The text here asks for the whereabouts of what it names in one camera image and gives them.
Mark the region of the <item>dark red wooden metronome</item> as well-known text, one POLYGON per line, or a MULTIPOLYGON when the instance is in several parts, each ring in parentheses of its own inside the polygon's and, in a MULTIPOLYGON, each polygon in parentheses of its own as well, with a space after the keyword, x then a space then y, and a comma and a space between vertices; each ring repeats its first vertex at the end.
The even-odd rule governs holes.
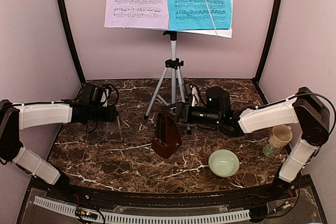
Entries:
POLYGON ((182 145, 175 122, 162 112, 158 113, 151 147, 160 157, 168 159, 182 145))

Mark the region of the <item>clear plastic metronome cover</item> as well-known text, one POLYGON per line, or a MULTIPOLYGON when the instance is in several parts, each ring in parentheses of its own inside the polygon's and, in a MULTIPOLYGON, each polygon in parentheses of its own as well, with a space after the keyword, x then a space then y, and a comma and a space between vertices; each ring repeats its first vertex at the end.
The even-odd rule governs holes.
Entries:
POLYGON ((106 141, 117 143, 123 141, 121 123, 119 118, 117 118, 116 122, 114 123, 106 123, 106 141))

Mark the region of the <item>light blue music stand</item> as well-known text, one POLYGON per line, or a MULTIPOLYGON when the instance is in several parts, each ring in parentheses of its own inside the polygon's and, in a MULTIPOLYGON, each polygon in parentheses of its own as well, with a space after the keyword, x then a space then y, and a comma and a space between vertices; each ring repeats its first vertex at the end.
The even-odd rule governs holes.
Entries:
MULTIPOLYGON (((197 33, 201 32, 202 34, 208 31, 211 35, 214 35, 216 37, 221 36, 222 34, 220 33, 221 30, 231 30, 230 29, 210 29, 210 30, 181 30, 181 31, 190 31, 192 33, 197 33)), ((181 66, 183 65, 183 61, 179 60, 177 58, 177 53, 176 53, 176 43, 177 43, 177 33, 179 31, 174 31, 170 30, 169 28, 167 30, 164 30, 165 35, 170 36, 170 41, 171 41, 171 57, 169 60, 165 62, 165 69, 171 70, 171 85, 172 85, 172 102, 175 103, 176 101, 176 87, 182 86, 182 74, 181 74, 181 66)))

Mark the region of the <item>blue sheet music page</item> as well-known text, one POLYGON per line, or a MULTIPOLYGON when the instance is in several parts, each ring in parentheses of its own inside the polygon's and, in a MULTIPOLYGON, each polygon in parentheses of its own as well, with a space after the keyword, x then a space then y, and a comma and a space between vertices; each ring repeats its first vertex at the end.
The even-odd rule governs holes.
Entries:
POLYGON ((231 28, 231 0, 167 0, 167 4, 170 30, 231 28))

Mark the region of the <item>purple sheet music page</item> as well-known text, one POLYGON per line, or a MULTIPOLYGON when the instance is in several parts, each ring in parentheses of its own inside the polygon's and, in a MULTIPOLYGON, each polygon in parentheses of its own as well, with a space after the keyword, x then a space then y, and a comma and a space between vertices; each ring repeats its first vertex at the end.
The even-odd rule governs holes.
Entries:
POLYGON ((167 30, 167 0, 106 0, 104 26, 167 30))

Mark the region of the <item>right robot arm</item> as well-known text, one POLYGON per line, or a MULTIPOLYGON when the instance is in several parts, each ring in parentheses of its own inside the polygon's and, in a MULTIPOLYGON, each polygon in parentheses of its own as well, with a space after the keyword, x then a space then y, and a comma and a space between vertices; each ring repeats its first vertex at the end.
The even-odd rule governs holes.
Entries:
POLYGON ((296 178, 335 128, 335 123, 330 122, 331 113, 323 103, 327 98, 307 87, 299 88, 297 93, 283 100, 240 111, 231 109, 229 93, 220 87, 207 89, 206 97, 205 106, 176 102, 163 108, 161 113, 173 122, 214 125, 232 137, 285 124, 300 126, 301 136, 280 168, 279 180, 268 187, 268 195, 273 200, 287 193, 287 182, 296 178))

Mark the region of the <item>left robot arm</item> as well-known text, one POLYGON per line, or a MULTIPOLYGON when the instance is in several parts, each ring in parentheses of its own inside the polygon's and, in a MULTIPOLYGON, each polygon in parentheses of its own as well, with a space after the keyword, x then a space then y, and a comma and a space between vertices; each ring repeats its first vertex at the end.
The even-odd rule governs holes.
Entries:
POLYGON ((109 103, 112 94, 119 94, 111 84, 84 84, 74 99, 12 103, 1 101, 1 164, 13 163, 28 175, 53 186, 63 201, 74 197, 69 177, 59 168, 30 150, 21 140, 22 131, 50 125, 89 122, 114 122, 118 118, 118 99, 109 103))

